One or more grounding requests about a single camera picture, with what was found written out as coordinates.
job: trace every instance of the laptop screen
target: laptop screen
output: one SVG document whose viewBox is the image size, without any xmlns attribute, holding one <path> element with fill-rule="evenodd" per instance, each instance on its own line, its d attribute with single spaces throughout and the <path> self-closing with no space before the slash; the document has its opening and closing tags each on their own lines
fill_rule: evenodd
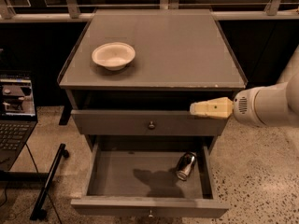
<svg viewBox="0 0 299 224">
<path fill-rule="evenodd" d="M 25 72 L 0 72 L 0 119 L 35 120 L 32 80 Z"/>
</svg>

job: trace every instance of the silver can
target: silver can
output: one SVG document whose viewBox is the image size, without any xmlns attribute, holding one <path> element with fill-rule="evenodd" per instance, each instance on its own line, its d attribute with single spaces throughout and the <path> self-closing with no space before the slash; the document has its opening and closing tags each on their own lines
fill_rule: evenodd
<svg viewBox="0 0 299 224">
<path fill-rule="evenodd" d="M 186 181 L 190 176 L 195 164 L 196 154 L 191 152 L 185 153 L 178 161 L 176 170 L 177 177 L 182 181 Z"/>
</svg>

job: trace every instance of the terrazzo floor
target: terrazzo floor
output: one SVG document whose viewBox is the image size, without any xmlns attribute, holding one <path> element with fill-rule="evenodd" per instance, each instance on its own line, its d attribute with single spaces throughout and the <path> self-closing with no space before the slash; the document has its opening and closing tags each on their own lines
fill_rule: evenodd
<svg viewBox="0 0 299 224">
<path fill-rule="evenodd" d="M 61 143 L 69 159 L 62 159 L 50 190 L 62 223 L 239 224 L 299 223 L 299 132 L 296 128 L 251 128 L 229 118 L 210 156 L 219 200 L 230 204 L 221 218 L 187 217 L 89 217 L 70 205 L 81 195 L 91 152 L 71 119 L 59 126 L 61 107 L 39 107 L 39 122 L 28 141 L 39 172 L 47 172 Z M 27 148 L 13 171 L 35 171 Z M 59 223 L 47 198 L 43 221 L 30 221 L 38 189 L 7 189 L 7 203 L 0 207 L 0 223 Z M 0 203 L 4 200 L 0 190 Z"/>
</svg>

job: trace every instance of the bowl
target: bowl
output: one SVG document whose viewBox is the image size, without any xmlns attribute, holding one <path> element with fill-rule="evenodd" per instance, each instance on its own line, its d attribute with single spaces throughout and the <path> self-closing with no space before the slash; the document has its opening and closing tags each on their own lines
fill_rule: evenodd
<svg viewBox="0 0 299 224">
<path fill-rule="evenodd" d="M 110 71 L 124 68 L 135 57 L 135 50 L 122 42 L 106 43 L 93 51 L 93 62 Z"/>
</svg>

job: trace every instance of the drawer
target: drawer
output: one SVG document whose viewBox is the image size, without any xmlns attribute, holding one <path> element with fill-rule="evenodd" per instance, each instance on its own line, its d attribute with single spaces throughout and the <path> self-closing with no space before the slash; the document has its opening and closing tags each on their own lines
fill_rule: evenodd
<svg viewBox="0 0 299 224">
<path fill-rule="evenodd" d="M 164 143 L 150 136 L 145 142 L 133 136 L 98 137 L 82 197 L 72 206 L 82 215 L 221 217 L 229 206 L 215 199 L 206 146 L 190 137 L 171 141 L 172 151 Z M 196 152 L 197 163 L 181 181 L 175 170 L 186 150 Z"/>
<path fill-rule="evenodd" d="M 188 111 L 73 110 L 81 134 L 221 135 L 226 119 L 199 119 Z"/>
</svg>

